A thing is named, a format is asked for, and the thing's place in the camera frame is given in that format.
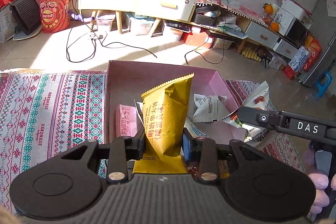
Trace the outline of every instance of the yellow snack bag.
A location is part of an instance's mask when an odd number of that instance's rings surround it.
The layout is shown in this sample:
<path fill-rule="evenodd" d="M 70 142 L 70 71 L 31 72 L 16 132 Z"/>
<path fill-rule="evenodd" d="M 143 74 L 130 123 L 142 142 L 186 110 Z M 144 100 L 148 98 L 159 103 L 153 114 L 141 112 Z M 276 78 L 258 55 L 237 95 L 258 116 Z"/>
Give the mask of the yellow snack bag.
<path fill-rule="evenodd" d="M 180 151 L 193 77 L 171 80 L 141 95 L 146 149 L 134 173 L 188 173 Z"/>

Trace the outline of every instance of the tile floor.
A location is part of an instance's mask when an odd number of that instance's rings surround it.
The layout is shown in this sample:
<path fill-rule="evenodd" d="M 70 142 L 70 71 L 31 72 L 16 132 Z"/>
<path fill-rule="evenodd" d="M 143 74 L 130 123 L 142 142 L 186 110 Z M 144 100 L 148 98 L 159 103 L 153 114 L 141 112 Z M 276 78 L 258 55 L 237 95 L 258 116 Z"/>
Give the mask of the tile floor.
<path fill-rule="evenodd" d="M 81 63 L 71 63 L 67 60 L 66 45 L 70 29 L 55 34 L 41 32 L 38 36 L 24 40 L 0 44 L 0 70 L 11 68 L 36 68 L 55 71 L 67 70 L 107 70 L 108 60 L 129 60 L 154 63 L 167 63 L 186 65 L 184 55 L 194 49 L 182 42 L 167 41 L 165 37 L 133 36 L 132 33 L 119 35 L 117 31 L 110 32 L 103 45 L 111 42 L 123 42 L 134 47 L 143 47 L 152 51 L 157 58 L 149 52 L 126 47 L 114 43 L 104 48 L 98 42 L 95 57 Z M 69 38 L 68 49 L 72 61 L 81 61 L 93 52 L 93 45 L 85 34 L 89 31 L 87 26 L 75 24 Z M 204 57 L 211 62 L 219 62 L 222 50 L 201 50 Z M 218 65 L 206 62 L 199 54 L 191 52 L 187 55 L 190 66 L 216 69 L 224 79 L 249 80 L 261 83 L 267 81 L 270 99 L 276 110 L 286 110 L 304 115 L 335 120 L 336 104 L 329 101 L 328 96 L 317 102 L 312 100 L 312 90 L 298 81 L 290 81 L 283 72 L 274 69 L 265 69 L 262 63 L 246 59 L 238 55 L 236 49 L 231 47 L 225 51 L 223 61 Z M 291 137 L 298 151 L 302 154 L 308 145 L 307 140 Z"/>

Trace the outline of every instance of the white snack packet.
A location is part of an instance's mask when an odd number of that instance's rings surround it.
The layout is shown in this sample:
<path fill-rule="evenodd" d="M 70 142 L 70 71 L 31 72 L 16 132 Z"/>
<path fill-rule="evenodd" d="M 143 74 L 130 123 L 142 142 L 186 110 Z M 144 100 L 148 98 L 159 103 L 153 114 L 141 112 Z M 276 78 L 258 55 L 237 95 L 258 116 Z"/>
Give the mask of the white snack packet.
<path fill-rule="evenodd" d="M 187 130 L 189 131 L 189 133 L 191 134 L 193 138 L 197 138 L 197 137 L 206 138 L 207 137 L 207 135 L 205 135 L 204 133 L 202 133 L 196 128 L 196 126 L 191 122 L 188 116 L 185 119 L 184 127 L 187 128 Z"/>
<path fill-rule="evenodd" d="M 193 122 L 215 122 L 229 114 L 224 106 L 227 96 L 205 96 L 194 94 L 197 107 L 193 115 Z"/>
<path fill-rule="evenodd" d="M 268 84 L 265 81 L 244 100 L 241 106 L 267 110 L 268 101 Z M 247 133 L 244 142 L 249 145 L 257 149 L 262 149 L 278 136 L 278 133 L 275 131 L 241 122 L 238 119 L 237 112 L 238 110 L 232 112 L 230 115 L 222 118 L 222 120 L 236 128 L 246 129 Z"/>

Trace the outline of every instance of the blue stool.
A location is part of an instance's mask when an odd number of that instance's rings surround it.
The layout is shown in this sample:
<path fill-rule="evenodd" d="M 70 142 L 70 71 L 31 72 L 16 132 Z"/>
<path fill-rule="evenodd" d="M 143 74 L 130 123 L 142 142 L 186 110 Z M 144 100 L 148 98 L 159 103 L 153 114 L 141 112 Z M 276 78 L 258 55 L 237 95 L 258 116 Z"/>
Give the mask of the blue stool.
<path fill-rule="evenodd" d="M 319 92 L 317 93 L 316 97 L 318 98 L 322 98 L 323 95 L 326 93 L 327 88 L 329 87 L 329 85 L 331 84 L 333 77 L 331 76 L 331 74 L 326 71 L 324 73 L 326 80 L 325 83 L 322 85 L 322 81 L 324 80 L 324 78 L 321 81 L 317 81 L 315 83 L 315 85 L 317 86 L 317 88 L 319 89 Z"/>

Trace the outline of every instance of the refrigerator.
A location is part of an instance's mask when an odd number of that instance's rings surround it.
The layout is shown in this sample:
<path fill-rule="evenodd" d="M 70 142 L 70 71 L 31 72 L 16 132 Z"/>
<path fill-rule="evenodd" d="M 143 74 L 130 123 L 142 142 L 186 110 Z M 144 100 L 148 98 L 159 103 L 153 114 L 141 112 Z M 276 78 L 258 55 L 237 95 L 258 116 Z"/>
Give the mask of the refrigerator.
<path fill-rule="evenodd" d="M 319 41 L 322 49 L 315 65 L 299 77 L 299 81 L 309 87 L 319 80 L 319 77 L 336 58 L 336 17 L 328 16 L 327 0 L 317 2 L 312 13 L 312 19 L 314 23 L 311 25 L 309 32 Z"/>

